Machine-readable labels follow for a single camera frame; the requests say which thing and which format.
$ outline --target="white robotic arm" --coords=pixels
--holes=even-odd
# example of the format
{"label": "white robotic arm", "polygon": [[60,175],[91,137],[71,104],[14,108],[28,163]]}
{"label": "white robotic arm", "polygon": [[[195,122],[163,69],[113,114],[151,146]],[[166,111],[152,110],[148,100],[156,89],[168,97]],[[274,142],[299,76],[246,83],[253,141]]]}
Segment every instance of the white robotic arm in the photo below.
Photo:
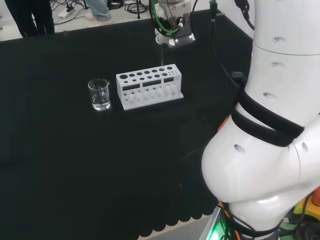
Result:
{"label": "white robotic arm", "polygon": [[156,25],[155,41],[158,44],[168,44],[172,48],[195,40],[190,22],[190,0],[159,0],[159,3],[154,4],[152,12]]}
{"label": "white robotic arm", "polygon": [[[255,0],[245,92],[277,116],[305,127],[303,133],[288,146],[277,146],[248,134],[230,117],[203,153],[202,173],[210,191],[256,231],[275,228],[320,186],[319,12],[318,0]],[[272,129],[240,103],[236,110]]]}

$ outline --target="black cable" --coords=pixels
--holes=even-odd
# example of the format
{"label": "black cable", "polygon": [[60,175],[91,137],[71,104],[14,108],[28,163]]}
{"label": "black cable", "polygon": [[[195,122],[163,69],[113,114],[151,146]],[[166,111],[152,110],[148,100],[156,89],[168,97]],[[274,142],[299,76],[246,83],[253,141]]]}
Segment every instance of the black cable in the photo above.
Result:
{"label": "black cable", "polygon": [[217,53],[216,53],[216,49],[215,49],[215,37],[216,37],[216,21],[214,20],[213,22],[211,22],[211,34],[210,34],[210,42],[211,42],[211,49],[213,52],[213,56],[216,60],[216,62],[218,63],[218,65],[220,66],[220,68],[222,69],[222,71],[225,73],[225,75],[227,76],[227,78],[229,79],[229,81],[231,82],[231,84],[238,88],[238,85],[235,83],[235,81],[231,78],[231,76],[228,74],[227,70],[225,69],[225,67],[223,66],[223,64],[221,63]]}
{"label": "black cable", "polygon": [[169,6],[169,2],[168,2],[168,0],[166,0],[166,4],[167,4],[168,9],[169,9],[169,11],[170,11],[171,17],[173,18],[174,16],[173,16],[173,14],[172,14],[172,12],[171,12],[171,8],[170,8],[170,6]]}
{"label": "black cable", "polygon": [[228,221],[225,221],[224,240],[227,240],[228,236],[229,236],[229,226],[228,226]]}
{"label": "black cable", "polygon": [[252,23],[250,22],[249,19],[247,19],[246,22],[248,23],[248,25],[250,26],[250,28],[251,28],[252,30],[255,30],[255,26],[252,25]]}
{"label": "black cable", "polygon": [[74,18],[69,19],[68,21],[55,23],[54,25],[56,26],[56,25],[66,24],[66,23],[68,23],[68,22],[71,22],[71,21],[74,20],[74,19],[83,18],[84,16],[78,16],[78,17],[77,17],[77,15],[78,15],[83,9],[84,9],[84,8],[82,8],[81,10],[79,10],[79,11],[77,12],[77,14],[74,16]]}
{"label": "black cable", "polygon": [[295,228],[293,228],[293,229],[279,232],[279,237],[284,237],[284,236],[288,236],[288,235],[294,234],[300,228],[301,224],[303,224],[303,222],[304,222],[304,216],[305,216],[305,213],[306,213],[308,200],[312,196],[312,194],[313,194],[313,192],[308,194],[306,196],[306,198],[305,198],[305,201],[303,203],[302,212],[301,212],[300,222],[297,224],[297,226]]}
{"label": "black cable", "polygon": [[234,215],[232,212],[226,210],[223,206],[217,205],[217,208],[222,209],[223,211],[226,211],[230,216],[232,216],[233,218],[237,219],[240,223],[244,224],[246,227],[248,227],[252,232],[256,233],[257,231],[250,226],[248,223],[244,222],[243,220],[241,220],[240,218],[238,218],[236,215]]}
{"label": "black cable", "polygon": [[303,240],[319,240],[320,239],[320,226],[304,225],[301,229]]}
{"label": "black cable", "polygon": [[198,0],[195,0],[194,4],[193,4],[193,8],[192,8],[192,12],[195,11],[196,5],[197,5]]}
{"label": "black cable", "polygon": [[[134,2],[133,3],[129,3],[129,4],[126,4],[124,6],[124,10],[126,12],[129,12],[131,14],[138,14],[138,8],[137,8],[137,2],[135,0],[133,0]],[[148,8],[146,5],[142,4],[142,3],[138,3],[139,5],[139,13],[140,14],[143,14],[145,13],[146,11],[148,11]]]}
{"label": "black cable", "polygon": [[116,9],[122,8],[126,4],[125,1],[123,0],[115,0],[114,2],[108,5],[108,7],[110,7],[110,10],[116,10]]}
{"label": "black cable", "polygon": [[69,1],[65,0],[64,2],[59,2],[59,1],[55,0],[53,5],[51,6],[51,11],[56,10],[61,5],[67,5],[67,8],[70,9],[68,2],[71,2],[70,5],[72,8],[75,8],[76,5],[80,5],[81,7],[85,8],[85,9],[89,9],[89,7],[86,7],[86,5],[83,5],[79,0],[69,0]]}

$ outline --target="person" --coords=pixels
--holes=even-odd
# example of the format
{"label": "person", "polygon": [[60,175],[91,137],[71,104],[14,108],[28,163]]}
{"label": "person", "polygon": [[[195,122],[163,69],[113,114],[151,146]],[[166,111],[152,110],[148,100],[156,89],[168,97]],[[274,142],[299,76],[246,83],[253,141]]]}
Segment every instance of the person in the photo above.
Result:
{"label": "person", "polygon": [[22,37],[55,33],[50,0],[5,0],[5,3]]}
{"label": "person", "polygon": [[86,19],[95,21],[96,25],[108,25],[114,23],[109,8],[104,0],[85,0],[85,2],[91,9],[91,12],[88,12],[85,15]]}

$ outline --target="white test tube rack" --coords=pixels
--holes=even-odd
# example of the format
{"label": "white test tube rack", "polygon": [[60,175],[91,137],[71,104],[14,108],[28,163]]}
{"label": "white test tube rack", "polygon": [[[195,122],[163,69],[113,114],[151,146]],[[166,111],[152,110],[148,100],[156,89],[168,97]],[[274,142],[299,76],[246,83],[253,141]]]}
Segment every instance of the white test tube rack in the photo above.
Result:
{"label": "white test tube rack", "polygon": [[175,64],[116,75],[124,110],[182,99],[181,72]]}

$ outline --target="black tablecloth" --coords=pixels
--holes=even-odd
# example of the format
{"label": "black tablecloth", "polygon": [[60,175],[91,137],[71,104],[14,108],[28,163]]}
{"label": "black tablecloth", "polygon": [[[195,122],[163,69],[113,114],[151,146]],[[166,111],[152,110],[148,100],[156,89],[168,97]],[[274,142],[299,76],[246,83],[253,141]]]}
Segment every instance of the black tablecloth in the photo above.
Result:
{"label": "black tablecloth", "polygon": [[[126,112],[115,75],[160,65],[150,20],[0,43],[2,240],[137,239],[212,213],[201,156],[237,90],[209,12],[192,19],[196,42],[165,50],[184,99]],[[225,68],[248,75],[251,39],[224,16],[216,26]],[[111,82],[108,112],[92,108],[93,78]]]}

